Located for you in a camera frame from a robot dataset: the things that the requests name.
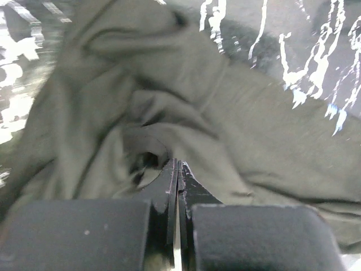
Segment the black t shirt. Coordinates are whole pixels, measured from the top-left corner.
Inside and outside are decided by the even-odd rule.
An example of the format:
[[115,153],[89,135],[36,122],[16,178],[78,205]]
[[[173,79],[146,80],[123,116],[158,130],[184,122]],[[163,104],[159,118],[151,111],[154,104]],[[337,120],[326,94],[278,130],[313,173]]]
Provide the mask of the black t shirt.
[[232,64],[155,1],[82,1],[1,189],[1,226],[35,200],[122,198],[170,159],[226,204],[316,208],[360,252],[360,120]]

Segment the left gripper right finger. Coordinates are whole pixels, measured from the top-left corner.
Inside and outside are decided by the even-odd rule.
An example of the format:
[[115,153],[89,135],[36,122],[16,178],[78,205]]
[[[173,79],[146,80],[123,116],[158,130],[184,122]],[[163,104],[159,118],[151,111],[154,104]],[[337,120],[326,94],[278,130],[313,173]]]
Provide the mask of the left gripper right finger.
[[184,270],[344,270],[325,219],[306,206],[224,205],[179,162]]

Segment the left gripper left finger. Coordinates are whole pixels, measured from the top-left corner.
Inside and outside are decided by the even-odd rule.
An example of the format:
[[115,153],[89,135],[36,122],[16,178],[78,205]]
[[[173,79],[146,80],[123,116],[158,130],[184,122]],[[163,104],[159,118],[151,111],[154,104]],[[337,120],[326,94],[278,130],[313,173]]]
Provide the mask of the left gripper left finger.
[[2,270],[168,270],[174,266],[178,161],[136,195],[42,200],[1,239]]

